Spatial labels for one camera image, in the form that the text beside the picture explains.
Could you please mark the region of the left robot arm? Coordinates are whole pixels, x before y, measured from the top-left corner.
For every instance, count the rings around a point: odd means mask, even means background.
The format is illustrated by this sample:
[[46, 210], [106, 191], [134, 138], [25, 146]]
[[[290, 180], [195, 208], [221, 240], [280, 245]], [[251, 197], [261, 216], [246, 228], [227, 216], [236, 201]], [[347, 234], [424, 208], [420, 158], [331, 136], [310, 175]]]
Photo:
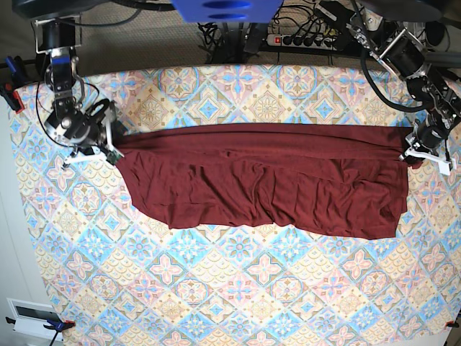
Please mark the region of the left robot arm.
[[[346, 28], [363, 47], [360, 57], [362, 71], [375, 94], [395, 110], [427, 112], [424, 121], [414, 123], [413, 132], [407, 137], [408, 149], [402, 158], [405, 159], [412, 152], [435, 155], [441, 143], [447, 141], [450, 132], [460, 124], [460, 97], [439, 71], [426, 62], [425, 47], [400, 24], [380, 39], [371, 36], [358, 9]], [[386, 98], [371, 77], [367, 67], [368, 58], [373, 58], [387, 72], [404, 81], [410, 96], [421, 105], [409, 107]]]

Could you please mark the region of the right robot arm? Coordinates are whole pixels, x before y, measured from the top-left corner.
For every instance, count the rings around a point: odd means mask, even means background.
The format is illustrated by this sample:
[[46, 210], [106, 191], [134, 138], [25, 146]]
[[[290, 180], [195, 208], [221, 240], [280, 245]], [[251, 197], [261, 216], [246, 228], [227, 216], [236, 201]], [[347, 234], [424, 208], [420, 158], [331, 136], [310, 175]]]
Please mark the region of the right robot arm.
[[51, 112], [40, 125], [59, 146], [87, 155], [107, 153], [111, 149], [115, 106], [108, 99], [84, 106], [88, 84], [77, 71], [77, 24], [73, 19], [46, 19], [33, 24], [42, 32], [41, 38], [35, 39], [37, 54], [45, 56], [40, 74], [53, 93]]

